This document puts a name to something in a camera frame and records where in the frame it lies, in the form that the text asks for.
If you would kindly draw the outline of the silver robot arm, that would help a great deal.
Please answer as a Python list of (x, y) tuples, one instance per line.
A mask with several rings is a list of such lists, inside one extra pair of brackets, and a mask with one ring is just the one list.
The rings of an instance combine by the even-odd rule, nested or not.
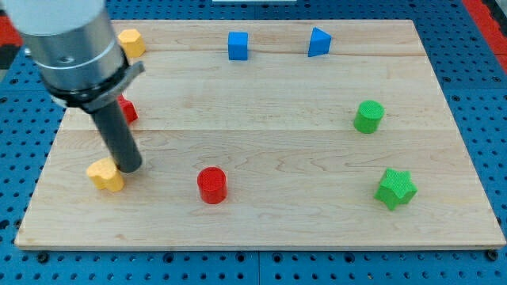
[(118, 43), (103, 0), (12, 0), (4, 9), (38, 66), (52, 100), (91, 115), (117, 168), (135, 172), (142, 156), (119, 96), (145, 71)]

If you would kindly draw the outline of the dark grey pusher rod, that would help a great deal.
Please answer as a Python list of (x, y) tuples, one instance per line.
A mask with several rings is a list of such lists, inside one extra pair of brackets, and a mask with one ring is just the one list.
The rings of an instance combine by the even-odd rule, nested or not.
[(119, 171), (135, 172), (143, 160), (119, 103), (107, 104), (91, 117)]

